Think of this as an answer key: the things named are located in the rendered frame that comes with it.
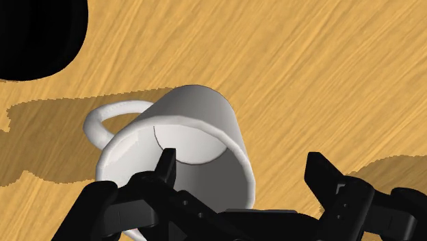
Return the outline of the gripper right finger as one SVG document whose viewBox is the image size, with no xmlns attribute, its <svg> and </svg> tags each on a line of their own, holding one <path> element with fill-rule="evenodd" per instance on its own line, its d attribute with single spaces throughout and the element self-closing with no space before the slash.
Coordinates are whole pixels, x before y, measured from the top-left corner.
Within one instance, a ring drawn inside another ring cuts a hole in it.
<svg viewBox="0 0 427 241">
<path fill-rule="evenodd" d="M 377 191 L 319 152 L 308 153 L 304 180 L 324 208 L 313 241 L 361 241 L 365 232 L 382 241 L 427 241 L 427 195 L 418 190 Z"/>
</svg>

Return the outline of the white mug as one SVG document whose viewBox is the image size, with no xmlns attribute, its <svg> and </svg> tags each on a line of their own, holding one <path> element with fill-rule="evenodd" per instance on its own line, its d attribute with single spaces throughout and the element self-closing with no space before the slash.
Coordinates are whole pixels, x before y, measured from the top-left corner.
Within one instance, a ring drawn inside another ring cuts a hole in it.
<svg viewBox="0 0 427 241">
<path fill-rule="evenodd" d="M 154 171 L 162 151 L 176 150 L 173 189 L 185 190 L 216 212 L 231 227 L 234 241 L 255 241 L 244 229 L 245 218 L 228 219 L 230 210 L 250 210 L 255 178 L 235 112 L 219 93 L 206 86 L 172 89 L 158 101 L 119 101 L 92 110 L 83 131 L 101 150 L 95 181 L 119 188 L 132 175 Z M 118 231 L 135 241 L 189 241 L 171 221 L 161 221 L 144 201 L 119 193 L 105 212 L 105 231 Z"/>
</svg>

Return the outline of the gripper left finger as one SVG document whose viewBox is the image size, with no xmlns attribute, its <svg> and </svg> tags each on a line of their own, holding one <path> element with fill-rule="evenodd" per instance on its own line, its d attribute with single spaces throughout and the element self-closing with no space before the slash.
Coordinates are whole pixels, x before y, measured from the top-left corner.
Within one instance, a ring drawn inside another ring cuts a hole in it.
<svg viewBox="0 0 427 241">
<path fill-rule="evenodd" d="M 232 228 L 216 212 L 189 192 L 176 191 L 176 150 L 162 151 L 154 171 L 132 175 L 119 188 L 113 181 L 95 181 L 86 185 L 51 241 L 106 241 L 108 235 L 118 237 L 118 231 L 105 231 L 105 212 L 123 193 L 135 201 L 144 201 L 161 221 L 171 221 L 189 241 L 234 241 Z"/>
</svg>

